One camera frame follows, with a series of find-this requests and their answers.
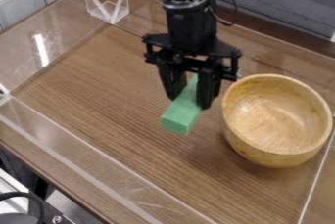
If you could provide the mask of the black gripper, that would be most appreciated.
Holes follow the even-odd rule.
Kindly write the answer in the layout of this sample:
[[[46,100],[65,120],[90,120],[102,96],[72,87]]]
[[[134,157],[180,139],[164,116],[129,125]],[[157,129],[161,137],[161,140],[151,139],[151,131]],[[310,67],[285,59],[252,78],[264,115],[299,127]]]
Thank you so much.
[[[157,63],[157,54],[151,50],[152,46],[165,49],[180,57],[208,56],[218,62],[224,59],[231,60],[228,67],[219,65],[219,71],[204,67],[197,74],[196,102],[207,110],[219,96],[222,79],[238,79],[242,51],[218,37],[218,24],[223,23],[227,26],[232,24],[219,18],[215,5],[189,9],[167,9],[167,20],[168,32],[148,34],[143,38],[151,63]],[[157,67],[167,96],[175,100],[188,85],[187,71],[169,64],[160,64]]]

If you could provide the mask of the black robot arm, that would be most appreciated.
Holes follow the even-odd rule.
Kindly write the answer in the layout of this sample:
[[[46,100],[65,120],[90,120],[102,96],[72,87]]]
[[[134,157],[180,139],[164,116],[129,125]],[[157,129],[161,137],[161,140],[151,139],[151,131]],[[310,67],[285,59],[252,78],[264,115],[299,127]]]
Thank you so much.
[[[188,85],[187,73],[197,74],[196,104],[208,109],[220,94],[223,80],[238,79],[242,50],[220,40],[216,0],[161,0],[168,31],[143,38],[145,60],[159,69],[168,98],[175,100]]]

